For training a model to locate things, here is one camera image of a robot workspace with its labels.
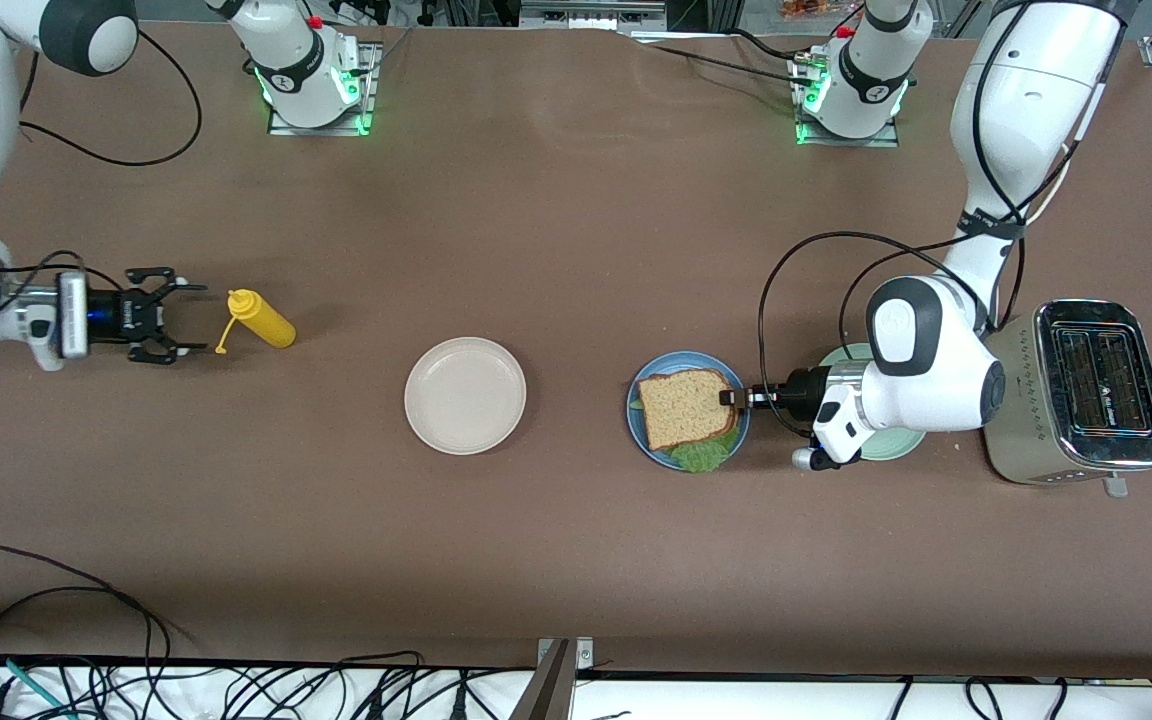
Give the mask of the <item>beige round plate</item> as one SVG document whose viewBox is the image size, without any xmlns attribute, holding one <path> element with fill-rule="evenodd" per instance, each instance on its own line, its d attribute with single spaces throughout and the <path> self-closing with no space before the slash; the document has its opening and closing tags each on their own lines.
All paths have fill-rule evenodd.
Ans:
<svg viewBox="0 0 1152 720">
<path fill-rule="evenodd" d="M 524 418 L 526 377 L 505 346 L 453 338 L 416 361 L 403 401 L 408 424 L 426 446 L 453 456 L 483 454 Z"/>
</svg>

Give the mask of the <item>grey metal pole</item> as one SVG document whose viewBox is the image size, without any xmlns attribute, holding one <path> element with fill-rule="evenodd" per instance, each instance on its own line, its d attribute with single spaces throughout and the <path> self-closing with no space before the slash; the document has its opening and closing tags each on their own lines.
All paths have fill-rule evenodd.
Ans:
<svg viewBox="0 0 1152 720">
<path fill-rule="evenodd" d="M 508 720 L 570 720 L 579 639 L 545 638 L 540 646 L 538 666 Z"/>
</svg>

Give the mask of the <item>light green round plate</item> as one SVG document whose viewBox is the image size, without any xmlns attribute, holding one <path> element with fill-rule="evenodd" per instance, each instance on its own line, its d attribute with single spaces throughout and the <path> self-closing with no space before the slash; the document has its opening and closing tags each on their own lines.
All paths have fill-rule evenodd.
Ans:
<svg viewBox="0 0 1152 720">
<path fill-rule="evenodd" d="M 872 361 L 873 353 L 867 343 L 852 343 L 835 348 L 820 361 L 823 366 L 833 366 L 842 361 Z M 867 461 L 890 461 L 909 455 L 918 447 L 925 432 L 909 429 L 878 430 L 861 446 L 861 458 Z"/>
</svg>

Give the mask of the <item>yellow squeeze bottle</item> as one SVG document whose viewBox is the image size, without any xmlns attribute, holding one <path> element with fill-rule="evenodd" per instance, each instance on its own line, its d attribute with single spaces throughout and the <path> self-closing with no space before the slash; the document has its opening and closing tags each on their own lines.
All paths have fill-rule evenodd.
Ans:
<svg viewBox="0 0 1152 720">
<path fill-rule="evenodd" d="M 230 290 L 227 293 L 227 309 L 230 318 L 219 338 L 214 350 L 217 355 L 227 354 L 227 340 L 236 324 L 242 324 L 262 342 L 274 348 L 288 348 L 296 341 L 296 328 L 260 293 Z"/>
</svg>

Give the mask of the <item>brown bread slice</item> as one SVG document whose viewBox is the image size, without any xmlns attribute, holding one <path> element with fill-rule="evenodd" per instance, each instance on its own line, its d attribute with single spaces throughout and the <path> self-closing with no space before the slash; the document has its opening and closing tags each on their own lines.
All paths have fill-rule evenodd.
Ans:
<svg viewBox="0 0 1152 720">
<path fill-rule="evenodd" d="M 649 450 L 708 441 L 735 429 L 736 410 L 721 402 L 722 393 L 732 388 L 726 376 L 712 367 L 653 374 L 637 381 Z"/>
</svg>

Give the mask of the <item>grey metal box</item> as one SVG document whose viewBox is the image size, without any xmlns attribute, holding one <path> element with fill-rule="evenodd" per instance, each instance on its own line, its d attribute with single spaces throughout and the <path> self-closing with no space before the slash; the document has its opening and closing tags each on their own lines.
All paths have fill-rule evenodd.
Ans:
<svg viewBox="0 0 1152 720">
<path fill-rule="evenodd" d="M 664 0 L 520 0 L 517 26 L 666 32 L 666 10 Z"/>
</svg>

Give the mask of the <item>green lettuce leaf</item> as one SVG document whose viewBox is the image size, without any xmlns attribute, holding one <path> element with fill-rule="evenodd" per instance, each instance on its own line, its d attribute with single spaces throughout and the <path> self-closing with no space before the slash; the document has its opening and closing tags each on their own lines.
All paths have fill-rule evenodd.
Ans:
<svg viewBox="0 0 1152 720">
<path fill-rule="evenodd" d="M 682 444 L 666 450 L 652 450 L 646 435 L 646 416 L 639 397 L 631 397 L 626 404 L 626 419 L 635 444 L 644 454 L 664 468 L 685 473 L 708 473 L 714 471 L 736 455 L 738 446 L 744 441 L 746 427 L 742 424 L 740 414 L 733 414 L 732 429 L 717 438 L 703 439 Z"/>
</svg>

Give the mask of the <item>beige chrome toaster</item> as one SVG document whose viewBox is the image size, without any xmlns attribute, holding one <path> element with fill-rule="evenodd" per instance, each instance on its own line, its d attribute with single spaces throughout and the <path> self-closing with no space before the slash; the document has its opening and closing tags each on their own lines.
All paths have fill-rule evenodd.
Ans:
<svg viewBox="0 0 1152 720">
<path fill-rule="evenodd" d="M 1006 373 L 983 429 L 990 465 L 1024 486 L 1098 480 L 1128 497 L 1152 469 L 1152 364 L 1137 316 L 1106 300 L 1052 300 L 986 340 Z"/>
</svg>

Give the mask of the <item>silver mounting bracket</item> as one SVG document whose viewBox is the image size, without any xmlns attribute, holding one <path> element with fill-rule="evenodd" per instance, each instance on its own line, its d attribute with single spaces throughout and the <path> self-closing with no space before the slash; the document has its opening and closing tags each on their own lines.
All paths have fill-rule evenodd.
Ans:
<svg viewBox="0 0 1152 720">
<path fill-rule="evenodd" d="M 544 661 L 544 657 L 548 655 L 550 647 L 554 643 L 558 643 L 559 638 L 544 637 L 538 641 L 538 655 L 536 655 L 536 665 L 540 666 Z M 576 669 L 577 670 L 589 670 L 594 667 L 594 639 L 591 637 L 577 637 L 570 638 L 571 647 L 570 650 L 576 657 Z"/>
</svg>

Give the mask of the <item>orange snack packet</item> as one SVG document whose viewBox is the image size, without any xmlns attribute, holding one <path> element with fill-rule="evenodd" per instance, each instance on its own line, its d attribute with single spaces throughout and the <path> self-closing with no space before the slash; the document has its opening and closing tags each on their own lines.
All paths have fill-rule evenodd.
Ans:
<svg viewBox="0 0 1152 720">
<path fill-rule="evenodd" d="M 780 14 L 787 22 L 838 23 L 863 3 L 864 0 L 781 0 Z"/>
</svg>

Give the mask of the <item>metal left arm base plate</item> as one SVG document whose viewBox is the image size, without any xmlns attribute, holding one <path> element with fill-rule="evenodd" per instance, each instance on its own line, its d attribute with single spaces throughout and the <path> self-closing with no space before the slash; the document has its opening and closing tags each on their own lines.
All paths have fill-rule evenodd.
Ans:
<svg viewBox="0 0 1152 720">
<path fill-rule="evenodd" d="M 826 145 L 836 147 L 896 147 L 899 145 L 899 132 L 896 129 L 896 114 L 901 109 L 901 97 L 908 85 L 900 88 L 896 100 L 890 105 L 890 109 L 884 114 L 882 127 L 877 132 L 867 137 L 849 137 L 838 135 L 820 123 L 820 119 L 812 113 L 817 109 L 824 97 L 829 92 L 832 77 L 827 69 L 827 58 L 819 54 L 799 53 L 786 61 L 791 79 L 805 79 L 805 85 L 794 88 L 791 100 L 794 100 L 795 132 L 797 143 L 814 143 L 814 145 Z"/>
</svg>

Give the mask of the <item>blue round plate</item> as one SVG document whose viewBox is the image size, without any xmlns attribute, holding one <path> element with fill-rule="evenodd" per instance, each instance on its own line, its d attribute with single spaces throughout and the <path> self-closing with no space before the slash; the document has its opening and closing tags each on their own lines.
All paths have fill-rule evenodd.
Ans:
<svg viewBox="0 0 1152 720">
<path fill-rule="evenodd" d="M 637 396 L 636 382 L 641 381 L 641 379 L 644 379 L 653 374 L 669 374 L 680 372 L 680 370 L 694 369 L 694 367 L 717 369 L 718 372 L 721 372 L 723 376 L 726 376 L 728 382 L 732 382 L 733 389 L 742 388 L 742 382 L 740 381 L 737 374 L 733 372 L 730 366 L 727 366 L 726 364 L 722 363 L 722 361 L 717 359 L 717 357 L 710 356 L 708 354 L 700 354 L 694 351 L 676 351 L 659 356 L 657 357 L 657 359 L 650 361 L 649 364 L 646 364 L 643 369 L 641 369 L 641 373 L 635 377 L 634 382 L 631 382 L 630 388 L 628 388 L 626 404 L 627 401 L 631 400 L 631 397 L 639 397 Z M 745 427 L 748 429 L 746 430 L 748 434 L 750 427 L 749 415 L 746 414 L 746 411 L 742 409 L 736 409 L 736 407 L 735 410 L 736 414 L 740 414 L 742 418 L 742 424 L 744 424 Z"/>
</svg>

